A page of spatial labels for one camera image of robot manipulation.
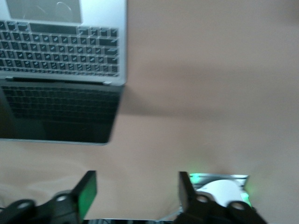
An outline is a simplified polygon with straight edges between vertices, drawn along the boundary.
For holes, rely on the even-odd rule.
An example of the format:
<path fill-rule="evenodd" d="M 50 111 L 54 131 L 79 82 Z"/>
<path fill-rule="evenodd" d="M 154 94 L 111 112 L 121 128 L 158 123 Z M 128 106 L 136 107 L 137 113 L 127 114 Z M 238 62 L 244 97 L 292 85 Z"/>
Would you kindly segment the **grey laptop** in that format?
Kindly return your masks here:
<path fill-rule="evenodd" d="M 0 0 L 0 140 L 105 145 L 127 81 L 128 0 Z"/>

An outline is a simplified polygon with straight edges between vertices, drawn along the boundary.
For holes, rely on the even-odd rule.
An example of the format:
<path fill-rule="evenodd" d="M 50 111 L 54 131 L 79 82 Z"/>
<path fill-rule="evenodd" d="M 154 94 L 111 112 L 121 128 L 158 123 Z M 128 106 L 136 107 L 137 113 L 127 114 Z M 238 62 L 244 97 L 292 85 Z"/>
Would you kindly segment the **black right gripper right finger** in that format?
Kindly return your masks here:
<path fill-rule="evenodd" d="M 249 201 L 248 175 L 180 172 L 178 224 L 267 224 Z"/>

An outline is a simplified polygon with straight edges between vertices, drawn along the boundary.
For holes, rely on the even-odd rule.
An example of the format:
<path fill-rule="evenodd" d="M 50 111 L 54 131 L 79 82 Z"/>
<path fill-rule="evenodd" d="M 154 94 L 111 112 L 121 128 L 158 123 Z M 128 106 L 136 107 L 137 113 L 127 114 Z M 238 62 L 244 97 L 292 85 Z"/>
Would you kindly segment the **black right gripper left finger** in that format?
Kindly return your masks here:
<path fill-rule="evenodd" d="M 0 224 L 83 224 L 96 195 L 96 171 L 90 170 L 72 190 L 42 205 L 31 199 L 11 203 L 0 212 Z"/>

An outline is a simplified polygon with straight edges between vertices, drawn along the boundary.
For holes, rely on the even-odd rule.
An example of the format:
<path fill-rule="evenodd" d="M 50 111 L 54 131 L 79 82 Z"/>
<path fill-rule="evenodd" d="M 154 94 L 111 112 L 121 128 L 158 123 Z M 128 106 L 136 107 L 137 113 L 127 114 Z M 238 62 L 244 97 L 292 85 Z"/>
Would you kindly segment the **brown table cover sheet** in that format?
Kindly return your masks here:
<path fill-rule="evenodd" d="M 299 224 L 299 0 L 128 0 L 128 80 L 107 145 L 0 140 L 0 207 L 97 171 L 88 218 L 161 219 L 178 173 L 249 175 Z"/>

